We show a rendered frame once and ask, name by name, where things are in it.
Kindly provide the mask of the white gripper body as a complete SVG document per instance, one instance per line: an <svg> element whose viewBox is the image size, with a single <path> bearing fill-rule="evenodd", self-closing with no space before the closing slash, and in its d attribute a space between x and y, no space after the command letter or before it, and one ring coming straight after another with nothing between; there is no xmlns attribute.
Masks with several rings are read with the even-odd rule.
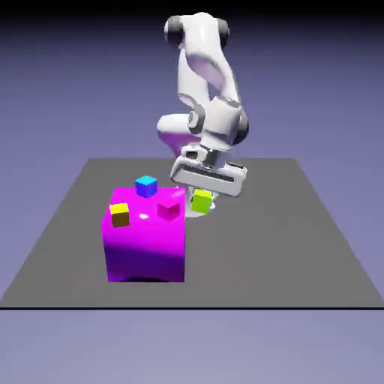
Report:
<svg viewBox="0 0 384 384"><path fill-rule="evenodd" d="M172 166L170 178L177 184L238 197L247 173L248 169L238 164L225 163L222 167L214 168L198 160L179 156Z"/></svg>

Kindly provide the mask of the small lime green cube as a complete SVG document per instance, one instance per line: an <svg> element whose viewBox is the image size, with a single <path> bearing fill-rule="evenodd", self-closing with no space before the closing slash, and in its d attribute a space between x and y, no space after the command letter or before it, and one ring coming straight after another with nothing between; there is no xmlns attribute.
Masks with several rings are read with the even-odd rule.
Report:
<svg viewBox="0 0 384 384"><path fill-rule="evenodd" d="M212 192L203 189L194 189L191 201L191 210L207 214L212 204Z"/></svg>

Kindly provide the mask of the small pink cube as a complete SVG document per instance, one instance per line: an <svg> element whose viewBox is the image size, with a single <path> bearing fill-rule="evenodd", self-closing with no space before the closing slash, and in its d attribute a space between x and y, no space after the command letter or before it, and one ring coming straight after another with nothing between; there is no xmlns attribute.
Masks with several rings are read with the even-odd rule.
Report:
<svg viewBox="0 0 384 384"><path fill-rule="evenodd" d="M166 220L173 221L179 217L181 206L179 202L171 202L170 204L158 203L157 204L157 215Z"/></svg>

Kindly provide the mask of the small blue cube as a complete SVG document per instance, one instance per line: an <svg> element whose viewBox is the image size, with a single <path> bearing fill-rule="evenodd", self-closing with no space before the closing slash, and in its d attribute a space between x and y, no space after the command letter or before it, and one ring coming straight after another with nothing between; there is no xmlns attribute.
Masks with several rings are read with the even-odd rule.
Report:
<svg viewBox="0 0 384 384"><path fill-rule="evenodd" d="M144 175L135 181L136 194L143 198L150 198L158 191L158 180L149 175Z"/></svg>

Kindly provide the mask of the small yellow cube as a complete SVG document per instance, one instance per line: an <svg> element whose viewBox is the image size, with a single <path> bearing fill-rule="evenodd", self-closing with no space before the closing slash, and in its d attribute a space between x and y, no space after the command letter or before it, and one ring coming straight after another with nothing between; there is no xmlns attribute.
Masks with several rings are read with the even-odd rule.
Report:
<svg viewBox="0 0 384 384"><path fill-rule="evenodd" d="M130 225L130 212L126 202L109 205L109 213L114 228Z"/></svg>

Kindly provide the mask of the large magenta box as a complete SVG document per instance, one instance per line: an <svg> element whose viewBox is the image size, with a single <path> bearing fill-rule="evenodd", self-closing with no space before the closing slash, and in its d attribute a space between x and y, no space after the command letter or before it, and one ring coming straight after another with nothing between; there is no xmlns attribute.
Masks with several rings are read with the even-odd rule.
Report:
<svg viewBox="0 0 384 384"><path fill-rule="evenodd" d="M117 187L110 204L127 203L130 225L114 228L110 211L104 214L101 232L109 282L132 280L185 280L185 189L160 187L150 198L138 196L133 187ZM180 203L175 220L158 216L158 203Z"/></svg>

